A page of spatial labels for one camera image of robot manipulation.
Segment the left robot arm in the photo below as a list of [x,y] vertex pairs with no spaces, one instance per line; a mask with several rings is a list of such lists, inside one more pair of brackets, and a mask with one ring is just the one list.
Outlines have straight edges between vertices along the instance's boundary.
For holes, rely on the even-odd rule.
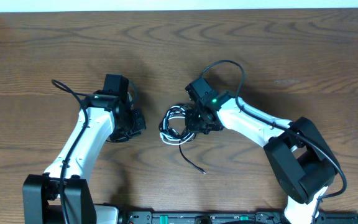
[[52,85],[70,93],[80,112],[57,158],[43,174],[30,174],[22,188],[26,223],[127,223],[127,213],[108,203],[93,202],[88,182],[106,142],[126,142],[146,129],[137,100],[128,92],[132,82],[107,74],[103,88],[77,93],[58,80]]

